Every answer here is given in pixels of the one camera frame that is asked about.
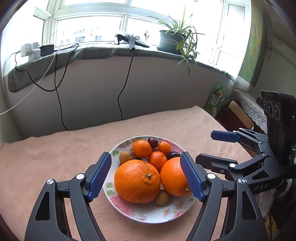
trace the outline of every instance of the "bed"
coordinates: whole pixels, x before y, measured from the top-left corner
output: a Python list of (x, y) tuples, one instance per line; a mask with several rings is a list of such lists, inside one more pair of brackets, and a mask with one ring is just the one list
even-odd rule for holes
[[(212, 130), (224, 128), (209, 114), (195, 106), (190, 109), (161, 112), (109, 123), (78, 131), (30, 137), (12, 144), (0, 145), (0, 213), (20, 241), (35, 201), (49, 178), (70, 180), (85, 172), (104, 151), (119, 142), (138, 135), (167, 138), (183, 147), (195, 158), (200, 153), (243, 162), (250, 155), (238, 143), (225, 143), (210, 138)], [(66, 211), (72, 237), (81, 240), (74, 222), (70, 200)], [(222, 200), (213, 240), (220, 236), (227, 199)], [(198, 216), (201, 203), (196, 200), (184, 215), (162, 224), (135, 222), (112, 207), (104, 192), (91, 208), (107, 241), (186, 240)]]

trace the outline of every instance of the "tangerine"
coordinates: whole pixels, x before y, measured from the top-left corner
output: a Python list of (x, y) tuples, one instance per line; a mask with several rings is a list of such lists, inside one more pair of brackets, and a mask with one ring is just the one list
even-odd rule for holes
[(167, 162), (167, 158), (165, 156), (164, 153), (160, 152), (160, 151), (155, 151), (152, 152), (149, 156), (148, 156), (148, 163), (150, 163), (151, 165), (153, 165), (158, 172), (160, 173), (161, 168), (163, 167), (163, 165)]
[(162, 141), (159, 145), (158, 145), (158, 150), (163, 152), (165, 155), (169, 154), (172, 150), (170, 144), (168, 144), (165, 141)]
[(135, 157), (147, 158), (151, 154), (152, 148), (148, 141), (138, 140), (133, 143), (132, 151)]
[(174, 157), (163, 165), (160, 180), (163, 188), (174, 196), (186, 196), (191, 193), (180, 165), (180, 157)]
[(114, 187), (127, 202), (148, 203), (154, 200), (160, 190), (160, 175), (151, 164), (130, 160), (115, 172)]

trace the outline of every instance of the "camera lens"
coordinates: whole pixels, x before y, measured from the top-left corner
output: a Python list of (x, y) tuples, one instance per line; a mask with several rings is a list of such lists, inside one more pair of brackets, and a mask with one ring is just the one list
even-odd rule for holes
[(270, 116), (273, 117), (274, 110), (272, 108), (272, 103), (270, 101), (268, 101), (268, 112), (269, 112)]
[(267, 111), (267, 104), (266, 101), (263, 101), (264, 110)]
[(279, 121), (280, 113), (279, 113), (279, 107), (277, 105), (274, 107), (274, 114), (276, 116), (276, 120)]

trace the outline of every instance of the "white plate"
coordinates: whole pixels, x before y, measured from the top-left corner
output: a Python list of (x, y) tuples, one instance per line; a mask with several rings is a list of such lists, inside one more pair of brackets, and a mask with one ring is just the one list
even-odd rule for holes
[(127, 150), (131, 153), (131, 148), (135, 141), (140, 139), (147, 141), (149, 137), (156, 138), (159, 143), (161, 141), (168, 142), (172, 147), (172, 151), (177, 151), (180, 154), (185, 151), (176, 143), (161, 137), (138, 136), (129, 138), (119, 143), (111, 150), (110, 154), (112, 156), (112, 165), (103, 184), (103, 189), (106, 197), (113, 205), (113, 207), (115, 207), (126, 217), (142, 223), (165, 223), (176, 219), (177, 217), (180, 217), (182, 214), (184, 214), (192, 206), (195, 200), (194, 196), (192, 194), (184, 197), (172, 196), (171, 200), (163, 206), (156, 205), (153, 201), (146, 204), (135, 204), (126, 202), (121, 197), (119, 197), (113, 185), (114, 174), (117, 168), (120, 166), (119, 154), (124, 150)]

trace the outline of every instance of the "white lace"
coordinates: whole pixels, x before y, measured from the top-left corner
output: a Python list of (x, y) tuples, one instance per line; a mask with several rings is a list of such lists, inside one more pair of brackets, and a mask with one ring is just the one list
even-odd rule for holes
[(255, 98), (244, 96), (244, 92), (232, 90), (230, 98), (239, 101), (243, 111), (267, 134), (267, 119), (263, 109), (256, 103)]

